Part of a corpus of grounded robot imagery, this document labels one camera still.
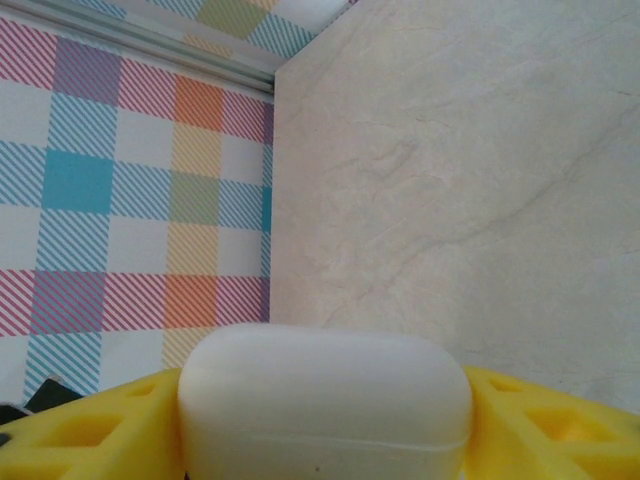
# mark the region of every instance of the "colorful checkered pattern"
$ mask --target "colorful checkered pattern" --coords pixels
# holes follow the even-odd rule
[[[207,38],[182,32],[182,40],[223,57],[240,54],[279,67],[313,40],[357,0],[72,0],[101,13],[138,22],[139,15],[159,28],[192,24],[208,27]],[[182,17],[167,22],[166,11]],[[193,31],[202,32],[194,27]]]
[[[3,14],[0,112],[0,400],[268,321],[269,98]]]

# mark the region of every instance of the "marble wall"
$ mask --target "marble wall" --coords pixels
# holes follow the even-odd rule
[[[277,75],[272,321],[640,410],[639,9],[347,12]]]

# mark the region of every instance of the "orange square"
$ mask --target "orange square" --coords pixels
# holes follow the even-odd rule
[[[222,131],[223,95],[220,87],[179,75],[176,82],[176,121]]]
[[[215,285],[213,275],[167,275],[165,328],[215,326]]]

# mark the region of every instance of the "green square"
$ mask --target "green square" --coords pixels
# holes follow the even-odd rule
[[[217,225],[219,198],[220,185],[217,178],[171,173],[172,222]]]
[[[245,39],[269,12],[245,0],[207,0],[198,21],[222,32]]]

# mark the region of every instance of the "striped pattern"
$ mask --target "striped pattern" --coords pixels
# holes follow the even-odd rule
[[[260,279],[260,321],[262,323],[269,323],[270,316],[270,297],[271,297],[271,278]]]
[[[74,1],[124,16],[124,10],[102,0]],[[260,8],[246,1],[232,7],[232,2],[238,0],[210,0],[207,5],[218,11],[248,12],[246,21],[232,26],[238,34],[249,24],[257,25],[266,16],[261,8],[271,8],[267,3],[275,0],[253,2]],[[229,49],[198,45],[232,55]],[[9,212],[6,218],[25,212],[28,218],[20,222],[25,227],[18,230],[28,229],[22,235],[31,238],[25,237],[19,252],[0,252],[21,259],[5,265],[24,268],[0,269],[0,336],[10,343],[10,350],[20,342],[25,345],[26,336],[29,340],[21,359],[0,352],[0,360],[15,370],[17,362],[28,357],[26,395],[50,374],[61,375],[82,393],[92,393],[98,388],[100,362],[108,362],[112,372],[118,371],[118,363],[137,358],[140,365],[158,368],[162,356],[166,366],[180,366],[193,345],[216,325],[268,319],[269,280],[262,277],[269,274],[270,235],[262,229],[270,207],[264,200],[266,190],[244,182],[271,183],[272,104],[121,58],[118,48],[96,40],[42,33],[3,20],[1,14],[0,78],[5,85],[26,84],[18,87],[21,94],[33,91],[42,97],[41,114],[49,114],[48,127],[35,122],[25,135],[19,135],[10,119],[0,122],[0,204],[9,205],[2,206]],[[155,122],[154,127],[120,122],[118,132],[118,115],[137,115],[141,123]],[[158,122],[167,128],[156,130]],[[168,137],[171,129],[173,137]],[[47,135],[48,148],[36,148]],[[116,137],[119,152],[128,151],[119,158],[133,163],[114,161]],[[168,165],[166,155],[157,159],[157,148],[147,148],[166,145],[167,138],[172,140],[171,171],[137,163]],[[223,139],[231,140],[224,151]],[[269,146],[261,150],[256,141]],[[224,165],[237,167],[227,172],[229,178],[240,181],[219,179],[223,156]],[[117,218],[112,222],[110,215]],[[118,222],[128,225],[119,233],[112,230],[112,223]],[[144,223],[145,235],[137,236],[130,222]],[[218,258],[221,223],[244,230],[234,248],[221,254],[229,255],[223,257],[224,267]],[[16,236],[8,238],[15,245]],[[27,270],[34,266],[35,271]],[[108,268],[131,273],[107,273]],[[218,279],[221,268],[229,275],[256,278]],[[154,336],[159,330],[166,332],[159,334],[166,337],[164,353],[157,337],[155,349],[141,350],[140,357],[127,347],[126,358],[133,360],[126,360],[124,350],[117,348],[101,359],[102,332],[131,342],[123,332]],[[113,383],[140,374],[140,369],[121,370],[122,377]],[[5,383],[0,383],[2,390]],[[14,389],[11,383],[3,391]]]
[[[126,217],[169,217],[171,172],[134,163],[117,162],[113,173],[111,213]]]
[[[176,123],[172,155],[171,168],[175,171],[219,177],[222,157],[220,133]]]
[[[281,57],[291,58],[313,38],[314,35],[308,30],[269,14],[249,35],[247,41]]]
[[[216,278],[216,325],[259,322],[262,285],[259,278]]]
[[[235,92],[225,92],[224,132],[262,142],[264,102]]]
[[[32,335],[27,351],[24,397],[30,398],[50,375],[82,395],[98,390],[100,380],[99,333]]]
[[[60,38],[53,89],[115,106],[118,100],[120,61],[120,56],[114,53]]]
[[[207,0],[198,13],[198,21],[245,39],[266,15],[266,10],[244,0]]]
[[[93,157],[113,158],[117,110],[62,93],[53,96],[49,147]]]
[[[162,366],[164,368],[182,367],[200,340],[213,330],[213,327],[165,330],[162,345]]]
[[[262,229],[262,188],[220,180],[220,226]]]
[[[103,330],[162,329],[165,293],[164,275],[107,274]]]
[[[230,48],[208,42],[194,35],[185,35],[182,41],[187,45],[198,47],[202,50],[206,50],[209,53],[218,55],[219,57],[229,58],[231,57],[231,55],[233,55],[233,50],[231,50]]]
[[[57,37],[0,17],[0,78],[51,90]]]
[[[77,3],[78,5],[83,5],[85,7],[93,8],[100,13],[104,13],[111,17],[119,18],[120,20],[124,20],[127,16],[127,12],[124,8],[116,7],[115,5],[111,5],[110,3],[103,2],[102,0],[71,0],[73,3]]]
[[[273,147],[265,145],[262,151],[262,184],[270,187],[273,184]]]
[[[122,60],[118,104],[135,112],[173,118],[176,76],[129,59]]]
[[[253,3],[259,7],[264,8],[267,11],[270,11],[273,7],[275,7],[280,0],[245,0],[249,3]]]
[[[0,141],[0,203],[40,206],[44,167],[44,149]]]
[[[29,333],[33,279],[30,271],[0,270],[0,337]]]
[[[36,272],[31,333],[99,332],[104,273]]]
[[[168,275],[165,328],[215,325],[216,277]]]
[[[40,217],[38,270],[103,272],[107,266],[109,217],[44,210]]]
[[[217,251],[218,230],[215,227],[169,224],[169,273],[215,275]]]
[[[263,233],[260,242],[260,275],[271,276],[271,234]]]
[[[205,0],[148,0],[149,2],[179,13],[183,17],[196,18]]]

